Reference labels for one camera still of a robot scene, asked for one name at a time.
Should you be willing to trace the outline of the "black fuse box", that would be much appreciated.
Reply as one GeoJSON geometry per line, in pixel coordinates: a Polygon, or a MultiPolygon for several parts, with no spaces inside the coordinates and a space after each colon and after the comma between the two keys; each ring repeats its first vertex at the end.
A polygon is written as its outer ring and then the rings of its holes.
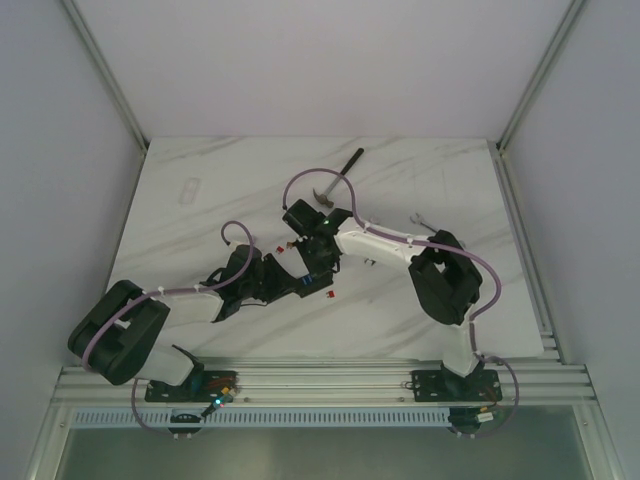
{"type": "Polygon", "coordinates": [[[333,284],[333,271],[329,270],[322,273],[309,273],[296,280],[294,292],[300,297],[305,298],[320,290],[328,288],[333,284]]]}

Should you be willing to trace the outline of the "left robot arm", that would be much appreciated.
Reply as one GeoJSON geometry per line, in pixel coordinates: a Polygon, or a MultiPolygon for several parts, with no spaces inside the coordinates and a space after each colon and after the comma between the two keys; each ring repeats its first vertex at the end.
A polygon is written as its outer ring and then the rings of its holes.
{"type": "Polygon", "coordinates": [[[180,401],[192,402],[205,386],[195,351],[208,342],[213,323],[248,302],[303,297],[312,283],[309,274],[287,272],[274,255],[239,244],[225,266],[193,287],[147,293],[131,280],[116,282],[74,328],[67,347],[112,385],[160,381],[180,401]]]}

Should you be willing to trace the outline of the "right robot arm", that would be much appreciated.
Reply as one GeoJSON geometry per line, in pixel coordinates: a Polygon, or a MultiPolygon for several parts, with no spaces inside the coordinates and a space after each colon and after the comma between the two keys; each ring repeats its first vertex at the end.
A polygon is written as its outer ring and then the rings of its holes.
{"type": "Polygon", "coordinates": [[[375,227],[337,208],[324,215],[303,200],[285,209],[283,221],[296,234],[294,242],[308,275],[306,286],[331,281],[343,256],[357,256],[409,275],[419,305],[444,328],[440,379],[435,391],[455,400],[471,396],[483,367],[473,355],[465,320],[480,297],[482,276],[449,232],[416,238],[375,227]]]}

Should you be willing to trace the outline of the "clear plastic fuse box cover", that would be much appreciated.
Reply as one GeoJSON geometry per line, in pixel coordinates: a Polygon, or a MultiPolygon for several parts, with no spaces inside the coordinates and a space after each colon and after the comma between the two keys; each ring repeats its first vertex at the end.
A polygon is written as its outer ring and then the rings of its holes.
{"type": "Polygon", "coordinates": [[[196,177],[187,178],[179,194],[178,203],[181,206],[193,205],[198,196],[202,180],[196,177]]]}

